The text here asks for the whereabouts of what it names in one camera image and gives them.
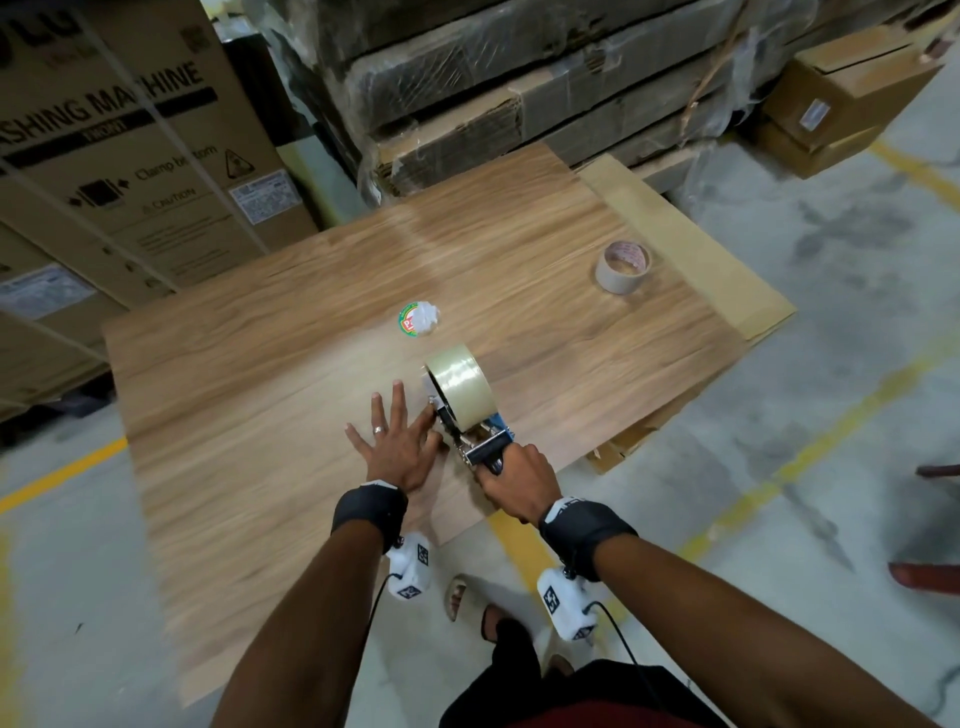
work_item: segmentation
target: packing tape roll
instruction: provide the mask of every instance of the packing tape roll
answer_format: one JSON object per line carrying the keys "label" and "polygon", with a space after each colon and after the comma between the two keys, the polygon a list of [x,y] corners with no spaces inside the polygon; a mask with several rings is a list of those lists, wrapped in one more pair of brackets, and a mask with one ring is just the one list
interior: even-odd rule
{"label": "packing tape roll", "polygon": [[424,363],[462,431],[496,414],[493,390],[465,345],[434,354]]}
{"label": "packing tape roll", "polygon": [[625,296],[638,289],[652,262],[653,258],[642,245],[618,240],[600,254],[597,282],[604,290]]}

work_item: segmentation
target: black wrist strap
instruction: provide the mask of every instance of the black wrist strap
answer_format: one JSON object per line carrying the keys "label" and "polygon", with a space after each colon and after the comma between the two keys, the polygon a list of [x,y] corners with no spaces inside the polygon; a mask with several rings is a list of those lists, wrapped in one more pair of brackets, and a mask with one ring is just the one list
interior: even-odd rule
{"label": "black wrist strap", "polygon": [[389,551],[400,537],[407,496],[384,480],[372,480],[347,491],[333,511],[333,533],[347,521],[369,521],[383,534],[383,552]]}
{"label": "black wrist strap", "polygon": [[634,531],[603,503],[564,497],[540,519],[540,535],[557,552],[564,566],[587,581],[600,581],[593,552],[613,536]]}

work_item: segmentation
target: right hand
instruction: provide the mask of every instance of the right hand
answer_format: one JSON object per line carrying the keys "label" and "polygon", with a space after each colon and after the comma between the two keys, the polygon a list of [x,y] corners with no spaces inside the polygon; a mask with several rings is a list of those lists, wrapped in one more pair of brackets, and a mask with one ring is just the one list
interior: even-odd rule
{"label": "right hand", "polygon": [[503,450],[503,473],[494,475],[480,465],[476,478],[494,505],[533,525],[539,524],[550,506],[562,497],[557,474],[536,445],[522,448],[511,443]]}

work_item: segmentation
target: left hand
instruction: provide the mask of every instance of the left hand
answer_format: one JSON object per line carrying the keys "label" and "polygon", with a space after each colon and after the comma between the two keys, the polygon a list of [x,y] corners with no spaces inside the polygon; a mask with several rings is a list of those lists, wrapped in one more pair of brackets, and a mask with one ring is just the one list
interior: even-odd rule
{"label": "left hand", "polygon": [[364,440],[356,427],[347,423],[347,438],[367,461],[367,479],[385,480],[405,494],[416,491],[430,473],[443,435],[431,429],[437,417],[433,404],[407,426],[407,399],[403,382],[394,382],[394,400],[390,405],[390,424],[383,411],[383,398],[374,392],[371,399],[373,446]]}

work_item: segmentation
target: wood grain surface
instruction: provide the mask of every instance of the wood grain surface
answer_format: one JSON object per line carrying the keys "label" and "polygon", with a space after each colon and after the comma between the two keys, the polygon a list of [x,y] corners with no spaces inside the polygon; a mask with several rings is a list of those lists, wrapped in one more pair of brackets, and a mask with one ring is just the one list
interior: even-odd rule
{"label": "wood grain surface", "polygon": [[[543,145],[153,303],[108,327],[181,696],[223,684],[365,475],[344,435],[423,359],[464,342],[504,419],[555,468],[744,351],[663,260],[626,297],[593,280],[636,238]],[[397,324],[429,301],[441,322]],[[454,456],[406,527],[447,541],[490,512]]]}

